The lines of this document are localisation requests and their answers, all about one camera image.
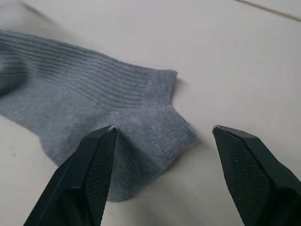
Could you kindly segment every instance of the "ribbed sock cuff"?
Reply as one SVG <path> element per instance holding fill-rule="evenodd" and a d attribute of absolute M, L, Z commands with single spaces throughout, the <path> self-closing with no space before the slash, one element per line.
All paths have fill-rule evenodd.
<path fill-rule="evenodd" d="M 106 110 L 170 103 L 175 71 L 131 65 L 68 43 L 0 30 L 3 45 L 17 52 L 37 79 L 79 92 Z"/>
<path fill-rule="evenodd" d="M 133 197 L 197 139 L 190 125 L 171 105 L 121 112 L 111 117 L 116 122 L 118 138 L 109 201 Z"/>

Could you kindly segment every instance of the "sock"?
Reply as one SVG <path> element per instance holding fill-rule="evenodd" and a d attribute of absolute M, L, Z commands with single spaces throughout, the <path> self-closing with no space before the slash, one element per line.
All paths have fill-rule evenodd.
<path fill-rule="evenodd" d="M 129 199 L 196 140 L 171 106 L 176 72 L 0 30 L 0 114 L 40 137 L 57 165 L 89 131 L 118 129 L 109 201 Z"/>

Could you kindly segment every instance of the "knit fabric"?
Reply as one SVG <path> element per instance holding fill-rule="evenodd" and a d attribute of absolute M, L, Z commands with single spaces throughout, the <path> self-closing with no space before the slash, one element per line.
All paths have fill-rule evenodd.
<path fill-rule="evenodd" d="M 62 164 L 83 135 L 115 125 L 109 201 L 134 196 L 196 140 L 171 106 L 176 72 L 0 30 L 0 114 L 40 137 Z"/>

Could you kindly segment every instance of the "gray sock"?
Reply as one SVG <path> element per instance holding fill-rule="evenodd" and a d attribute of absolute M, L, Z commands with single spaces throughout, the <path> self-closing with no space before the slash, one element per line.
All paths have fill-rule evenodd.
<path fill-rule="evenodd" d="M 175 79 L 175 71 L 0 30 L 0 114 L 37 134 L 57 165 L 87 132 L 117 126 L 109 201 L 134 196 L 196 140 L 171 106 Z"/>

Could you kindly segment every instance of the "beige surface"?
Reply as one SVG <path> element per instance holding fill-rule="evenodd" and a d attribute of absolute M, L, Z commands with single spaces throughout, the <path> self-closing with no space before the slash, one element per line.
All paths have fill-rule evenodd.
<path fill-rule="evenodd" d="M 232 0 L 26 2 L 57 25 L 14 5 L 15 13 L 0 9 L 0 28 L 179 72 L 173 104 L 200 141 L 137 198 L 108 203 L 103 226 L 243 225 L 223 179 L 215 124 L 256 134 L 301 179 L 300 23 Z M 0 135 L 0 225 L 22 225 L 55 166 L 34 134 L 3 117 Z"/>

